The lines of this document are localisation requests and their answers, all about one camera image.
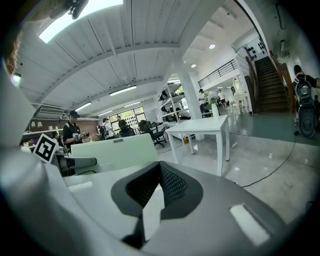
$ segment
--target floor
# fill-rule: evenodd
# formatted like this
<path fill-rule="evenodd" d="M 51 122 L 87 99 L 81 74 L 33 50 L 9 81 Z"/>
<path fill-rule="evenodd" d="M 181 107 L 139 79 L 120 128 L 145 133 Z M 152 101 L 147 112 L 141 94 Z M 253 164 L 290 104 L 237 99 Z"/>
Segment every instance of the floor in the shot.
<path fill-rule="evenodd" d="M 320 178 L 320 145 L 294 137 L 292 119 L 280 115 L 249 115 L 236 118 L 229 114 L 230 161 L 223 162 L 222 176 L 236 181 L 239 186 L 249 185 L 273 172 L 269 177 L 245 189 L 273 208 L 286 223 L 306 211 L 312 201 Z M 204 140 L 192 140 L 194 155 L 189 145 L 174 139 L 180 164 L 216 174 L 217 142 L 214 135 Z M 158 159 L 174 163 L 170 143 L 156 146 Z M 162 191 L 156 191 L 145 211 L 158 211 L 163 206 Z M 145 221 L 159 222 L 145 217 Z M 146 235 L 151 236 L 157 225 L 151 224 Z"/>

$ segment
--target glossy white floor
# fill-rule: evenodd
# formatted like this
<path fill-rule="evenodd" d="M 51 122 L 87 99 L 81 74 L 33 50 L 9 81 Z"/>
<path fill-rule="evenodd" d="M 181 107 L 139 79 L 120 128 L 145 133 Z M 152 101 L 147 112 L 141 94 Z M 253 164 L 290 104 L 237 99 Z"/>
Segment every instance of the glossy white floor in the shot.
<path fill-rule="evenodd" d="M 189 145 L 182 145 L 181 140 L 175 139 L 174 143 L 181 165 L 216 174 L 217 143 L 214 135 L 205 136 L 201 141 L 193 139 L 194 155 L 190 154 Z M 279 167 L 294 143 L 230 134 L 230 146 L 230 161 L 223 162 L 222 176 L 245 186 Z M 169 142 L 164 148 L 157 145 L 156 150 L 159 161 L 174 163 Z M 313 199 L 320 178 L 319 156 L 320 147 L 296 143 L 291 156 L 275 173 L 245 189 L 289 223 L 303 214 L 306 203 Z"/>

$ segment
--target table top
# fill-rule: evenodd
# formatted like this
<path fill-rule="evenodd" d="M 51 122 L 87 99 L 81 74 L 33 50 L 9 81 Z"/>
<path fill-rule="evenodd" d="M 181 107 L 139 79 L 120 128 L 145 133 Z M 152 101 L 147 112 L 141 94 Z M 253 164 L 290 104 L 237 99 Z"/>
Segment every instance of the table top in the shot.
<path fill-rule="evenodd" d="M 228 115 L 220 115 L 218 118 L 208 117 L 202 119 L 191 119 L 165 130 L 166 133 L 176 132 L 211 132 L 220 131 L 228 120 Z"/>

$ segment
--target air conditioner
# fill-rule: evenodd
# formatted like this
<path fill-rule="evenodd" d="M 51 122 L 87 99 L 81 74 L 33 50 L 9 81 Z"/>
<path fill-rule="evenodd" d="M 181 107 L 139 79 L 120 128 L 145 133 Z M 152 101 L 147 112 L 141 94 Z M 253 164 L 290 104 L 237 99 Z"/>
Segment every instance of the air conditioner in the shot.
<path fill-rule="evenodd" d="M 65 115 L 65 111 L 61 108 L 50 107 L 50 106 L 41 106 L 38 111 L 35 113 L 34 117 L 36 118 L 50 118 L 50 119 L 59 119 L 61 116 Z"/>

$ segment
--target white column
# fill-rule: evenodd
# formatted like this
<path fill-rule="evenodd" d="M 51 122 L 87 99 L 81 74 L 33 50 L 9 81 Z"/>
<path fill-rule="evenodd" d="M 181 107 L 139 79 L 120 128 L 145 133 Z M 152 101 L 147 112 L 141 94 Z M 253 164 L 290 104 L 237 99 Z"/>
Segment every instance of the white column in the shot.
<path fill-rule="evenodd" d="M 198 101 L 197 94 L 193 86 L 193 83 L 191 81 L 188 70 L 185 67 L 184 61 L 182 60 L 182 56 L 178 52 L 174 52 L 173 54 L 174 54 L 174 58 L 173 58 L 174 69 L 181 81 L 181 85 L 183 87 L 183 91 L 184 91 L 186 102 L 188 104 L 191 119 L 201 119 L 202 115 L 200 111 L 200 103 Z M 202 140 L 204 136 L 202 134 L 197 134 L 195 138 L 197 140 Z"/>

